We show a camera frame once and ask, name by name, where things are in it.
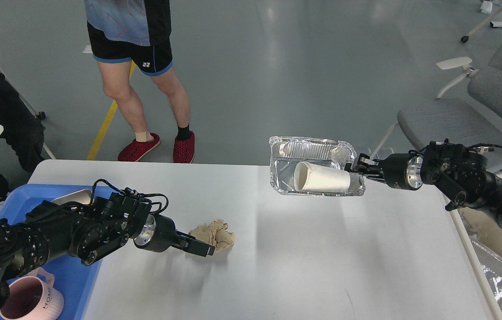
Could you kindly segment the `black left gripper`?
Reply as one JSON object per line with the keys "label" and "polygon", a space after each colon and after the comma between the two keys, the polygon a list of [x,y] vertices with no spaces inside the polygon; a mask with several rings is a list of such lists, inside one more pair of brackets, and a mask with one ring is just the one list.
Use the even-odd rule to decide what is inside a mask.
{"label": "black left gripper", "polygon": [[179,232],[174,221],[165,216],[147,216],[141,233],[134,239],[135,247],[152,252],[164,252],[169,247],[184,252],[206,257],[212,256],[216,250],[214,245],[196,239],[194,236]]}

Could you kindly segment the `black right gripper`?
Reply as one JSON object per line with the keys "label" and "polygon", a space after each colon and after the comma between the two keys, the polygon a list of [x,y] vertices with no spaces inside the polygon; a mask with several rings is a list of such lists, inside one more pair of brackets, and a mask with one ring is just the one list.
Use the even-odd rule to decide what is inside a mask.
{"label": "black right gripper", "polygon": [[357,164],[345,164],[344,170],[399,190],[418,190],[422,185],[420,171],[423,157],[412,153],[391,154],[384,160],[359,154]]}

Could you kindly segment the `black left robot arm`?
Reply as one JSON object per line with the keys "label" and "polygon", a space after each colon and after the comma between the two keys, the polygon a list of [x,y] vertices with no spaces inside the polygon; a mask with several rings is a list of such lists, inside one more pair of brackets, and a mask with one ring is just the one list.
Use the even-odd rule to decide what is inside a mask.
{"label": "black left robot arm", "polygon": [[153,202],[156,194],[113,187],[108,198],[82,204],[44,200],[25,221],[10,225],[0,219],[0,308],[9,297],[7,280],[26,275],[60,256],[70,255],[89,266],[133,239],[139,249],[163,252],[169,247],[198,256],[215,247],[177,231],[161,213],[168,200]]}

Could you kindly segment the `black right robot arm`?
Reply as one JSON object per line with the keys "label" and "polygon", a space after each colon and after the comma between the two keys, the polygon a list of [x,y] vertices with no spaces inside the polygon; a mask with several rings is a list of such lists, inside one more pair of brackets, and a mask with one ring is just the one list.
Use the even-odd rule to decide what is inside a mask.
{"label": "black right robot arm", "polygon": [[360,154],[345,170],[399,190],[434,185],[449,199],[447,211],[478,209],[502,229],[502,178],[486,170],[487,160],[481,154],[484,148],[492,150],[494,146],[431,141],[420,151],[394,153],[382,160]]}

